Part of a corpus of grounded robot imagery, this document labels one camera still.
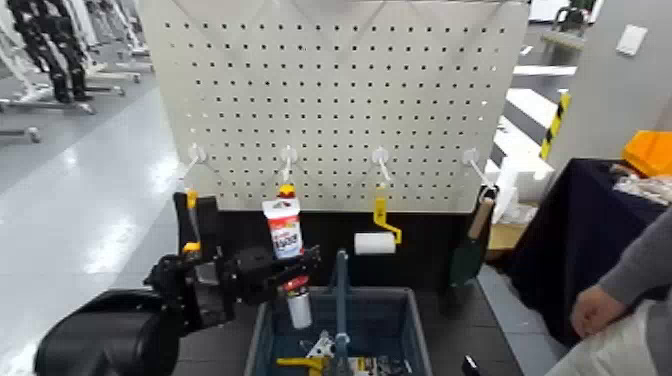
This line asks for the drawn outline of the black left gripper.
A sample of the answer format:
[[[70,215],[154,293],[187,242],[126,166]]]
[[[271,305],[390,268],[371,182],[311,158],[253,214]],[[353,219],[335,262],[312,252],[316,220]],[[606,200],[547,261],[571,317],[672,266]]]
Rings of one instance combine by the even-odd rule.
[[[234,259],[237,295],[246,304],[261,304],[274,300],[282,291],[299,289],[322,262],[319,245],[281,260],[275,260],[264,248],[246,248],[237,252]]]

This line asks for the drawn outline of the person's hand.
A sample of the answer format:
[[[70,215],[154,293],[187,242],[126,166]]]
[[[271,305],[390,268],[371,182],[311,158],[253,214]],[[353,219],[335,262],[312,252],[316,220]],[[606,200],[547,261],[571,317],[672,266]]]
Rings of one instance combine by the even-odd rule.
[[[577,296],[570,321],[576,334],[585,338],[606,328],[626,309],[625,304],[613,298],[601,286],[594,285]]]

